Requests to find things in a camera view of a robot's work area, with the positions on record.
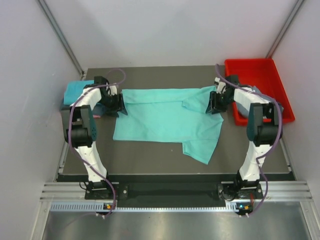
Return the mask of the turquoise t-shirt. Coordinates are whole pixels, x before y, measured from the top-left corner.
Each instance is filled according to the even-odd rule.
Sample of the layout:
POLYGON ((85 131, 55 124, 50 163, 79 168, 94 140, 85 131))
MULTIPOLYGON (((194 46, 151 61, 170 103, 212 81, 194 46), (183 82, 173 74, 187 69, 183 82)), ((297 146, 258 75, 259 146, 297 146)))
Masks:
POLYGON ((207 114, 215 86, 202 88, 124 89, 127 114, 116 119, 115 141, 181 143, 184 155, 208 164, 224 119, 207 114))

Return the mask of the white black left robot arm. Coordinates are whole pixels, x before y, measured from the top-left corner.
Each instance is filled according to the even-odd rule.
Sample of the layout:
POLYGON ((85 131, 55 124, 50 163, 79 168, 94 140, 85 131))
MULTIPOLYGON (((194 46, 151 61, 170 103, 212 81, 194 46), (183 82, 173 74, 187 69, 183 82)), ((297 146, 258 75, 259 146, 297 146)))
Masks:
POLYGON ((105 113, 109 116, 128 114, 123 95, 118 93, 116 84, 110 84, 103 76, 96 76, 93 83, 84 86, 74 103, 62 108, 63 134, 70 150, 80 158, 87 170, 85 198, 111 200, 116 198, 116 191, 108 179, 108 171, 102 164, 96 146, 98 130, 93 109, 98 104, 106 107, 105 113))

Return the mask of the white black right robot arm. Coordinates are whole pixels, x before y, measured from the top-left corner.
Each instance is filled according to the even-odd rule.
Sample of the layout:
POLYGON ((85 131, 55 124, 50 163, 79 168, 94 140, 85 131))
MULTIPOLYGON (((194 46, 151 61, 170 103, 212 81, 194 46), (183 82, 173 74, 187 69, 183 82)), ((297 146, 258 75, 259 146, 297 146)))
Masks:
POLYGON ((214 85, 216 89, 210 92, 207 114, 225 112, 231 103, 238 104, 247 112, 249 145, 245 160, 233 184, 220 191, 221 198, 232 201, 245 198, 259 189, 265 158, 282 137, 282 108, 273 98, 241 85, 237 75, 217 77, 214 85))

